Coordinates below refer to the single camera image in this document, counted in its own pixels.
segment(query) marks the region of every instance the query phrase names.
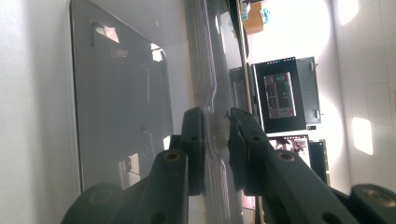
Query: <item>computer screen display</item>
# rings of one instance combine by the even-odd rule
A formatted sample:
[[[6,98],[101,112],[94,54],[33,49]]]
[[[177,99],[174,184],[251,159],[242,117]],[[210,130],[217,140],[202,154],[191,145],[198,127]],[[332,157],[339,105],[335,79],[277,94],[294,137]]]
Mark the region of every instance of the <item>computer screen display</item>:
[[[270,119],[295,117],[290,72],[264,77]]]
[[[307,134],[269,137],[275,150],[287,150],[297,153],[311,167],[309,160],[309,139]]]

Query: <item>wall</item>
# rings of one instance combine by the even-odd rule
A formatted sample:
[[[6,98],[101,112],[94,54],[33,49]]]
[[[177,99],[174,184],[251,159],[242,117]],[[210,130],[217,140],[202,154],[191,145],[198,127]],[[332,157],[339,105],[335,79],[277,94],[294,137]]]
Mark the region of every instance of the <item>wall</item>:
[[[352,183],[396,190],[396,1],[333,4]]]
[[[68,4],[0,7],[2,223],[60,223],[79,195]]]
[[[343,99],[330,0],[266,0],[271,11],[264,31],[248,37],[250,63],[295,56],[314,56],[318,63],[318,90],[322,124],[309,132],[312,139],[325,138],[332,187],[350,190]]]

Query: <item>monitor screen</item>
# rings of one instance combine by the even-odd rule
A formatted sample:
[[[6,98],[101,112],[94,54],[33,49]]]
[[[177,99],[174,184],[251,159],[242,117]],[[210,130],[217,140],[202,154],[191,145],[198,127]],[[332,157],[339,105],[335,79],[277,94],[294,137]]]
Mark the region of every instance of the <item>monitor screen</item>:
[[[294,57],[253,65],[260,122],[266,133],[306,129]]]
[[[264,77],[270,119],[295,117],[290,72]]]
[[[297,153],[301,159],[311,167],[309,160],[308,135],[287,135],[269,137],[270,144],[275,150],[287,150]]]

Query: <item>glass panel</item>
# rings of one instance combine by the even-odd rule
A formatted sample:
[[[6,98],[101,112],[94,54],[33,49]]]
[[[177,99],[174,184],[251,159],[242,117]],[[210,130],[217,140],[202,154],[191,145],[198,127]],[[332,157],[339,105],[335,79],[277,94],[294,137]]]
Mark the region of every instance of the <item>glass panel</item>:
[[[227,148],[230,108],[248,100],[226,1],[74,0],[71,10],[83,189],[148,176],[184,112],[200,106],[205,192],[190,197],[190,222],[251,220]]]

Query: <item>black clamp jaw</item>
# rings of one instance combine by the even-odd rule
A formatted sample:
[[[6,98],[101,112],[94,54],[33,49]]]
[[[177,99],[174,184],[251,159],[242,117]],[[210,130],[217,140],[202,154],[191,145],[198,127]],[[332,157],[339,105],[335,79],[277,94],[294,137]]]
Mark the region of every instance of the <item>black clamp jaw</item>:
[[[99,184],[85,190],[63,224],[188,223],[189,195],[204,189],[204,128],[199,107],[184,114],[181,135],[160,152],[148,177],[126,190]]]
[[[253,118],[232,108],[228,147],[233,181],[246,195],[262,196],[271,224],[396,223],[396,195],[376,185],[353,187],[350,196],[326,186],[304,161],[274,150]],[[150,175],[122,190],[100,184],[84,191],[63,224],[186,224],[188,197],[204,192],[203,115],[184,114],[181,135],[157,155]]]

